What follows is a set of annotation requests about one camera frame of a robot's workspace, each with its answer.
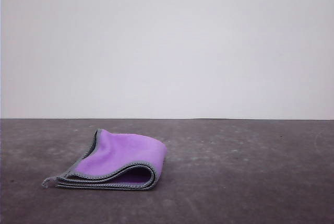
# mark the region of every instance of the purple cloth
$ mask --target purple cloth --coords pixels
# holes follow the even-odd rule
[[[65,173],[42,185],[62,188],[148,190],[161,172],[166,147],[137,134],[112,134],[98,129],[89,150]]]

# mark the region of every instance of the wall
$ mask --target wall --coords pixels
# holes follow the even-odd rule
[[[333,0],[2,0],[2,117],[334,119]]]

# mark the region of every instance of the gray concrete floor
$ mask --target gray concrete floor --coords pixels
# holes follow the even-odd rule
[[[168,148],[152,191],[41,187],[94,131]],[[1,120],[1,223],[334,223],[334,121]]]

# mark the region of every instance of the microfiber towel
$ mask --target microfiber towel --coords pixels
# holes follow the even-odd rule
[[[162,172],[167,148],[137,134],[95,132],[88,151],[65,173],[46,178],[43,187],[106,190],[149,190]]]

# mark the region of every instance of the white wall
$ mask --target white wall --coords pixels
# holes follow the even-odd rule
[[[2,117],[334,119],[334,0],[2,0]]]

